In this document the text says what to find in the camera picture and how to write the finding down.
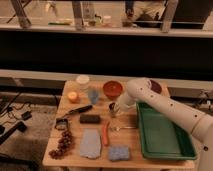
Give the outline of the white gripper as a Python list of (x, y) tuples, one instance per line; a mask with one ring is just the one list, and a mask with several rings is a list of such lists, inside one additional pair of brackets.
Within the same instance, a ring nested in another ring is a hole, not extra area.
[(116, 105), (119, 111), (128, 111), (135, 105), (135, 99), (125, 92), (119, 96)]

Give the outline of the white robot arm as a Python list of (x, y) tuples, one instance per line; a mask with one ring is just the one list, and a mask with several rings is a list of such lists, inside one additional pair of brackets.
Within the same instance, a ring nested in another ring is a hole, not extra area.
[(213, 171), (213, 116), (154, 92), (148, 78), (129, 80), (116, 105), (126, 111), (137, 101), (147, 103), (200, 141), (198, 171)]

